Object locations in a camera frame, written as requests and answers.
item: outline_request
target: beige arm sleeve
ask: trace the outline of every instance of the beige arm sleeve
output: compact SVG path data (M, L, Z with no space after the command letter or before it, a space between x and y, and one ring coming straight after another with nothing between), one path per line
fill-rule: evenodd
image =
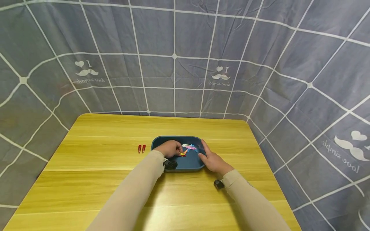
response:
M151 151L122 181L86 231L131 231L162 175L164 156Z
M237 170L226 173L221 181L253 231L290 231L275 207Z

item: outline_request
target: gray curtain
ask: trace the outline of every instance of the gray curtain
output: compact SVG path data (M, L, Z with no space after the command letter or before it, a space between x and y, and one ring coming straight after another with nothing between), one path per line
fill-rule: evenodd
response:
M88 112L242 119L302 230L370 230L369 7L0 1L0 230Z

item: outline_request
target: wood grain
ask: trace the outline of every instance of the wood grain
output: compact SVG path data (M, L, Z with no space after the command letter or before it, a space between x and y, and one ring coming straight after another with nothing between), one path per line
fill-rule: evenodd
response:
M300 227L244 121L122 115L81 115L31 188L5 231L85 230L124 177L160 135L197 136L235 167ZM138 145L147 146L144 154ZM207 169L158 179L135 230L241 230L235 202L213 186Z

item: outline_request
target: left hand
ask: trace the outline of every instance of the left hand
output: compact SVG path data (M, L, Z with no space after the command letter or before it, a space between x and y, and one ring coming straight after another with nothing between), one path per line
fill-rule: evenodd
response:
M180 156L180 152L182 152L182 146L175 140L169 140L153 150L160 151L164 157L168 159L173 156Z

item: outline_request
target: dark blue plastic tray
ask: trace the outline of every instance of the dark blue plastic tray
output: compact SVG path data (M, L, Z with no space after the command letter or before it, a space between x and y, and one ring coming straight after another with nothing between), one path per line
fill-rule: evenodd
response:
M194 145L197 148L198 152L190 149L186 153L186 156L183 156L183 157L174 156L170 158L170 160L176 160L177 167L176 169L173 169L173 170L165 169L165 172L199 171L201 168L204 167L203 162L198 157L198 153L202 153L205 155L204 148L203 148L201 139L195 136L159 136L153 140L151 150L153 150L154 148L158 147L159 145L169 140L176 140L180 142L181 144Z

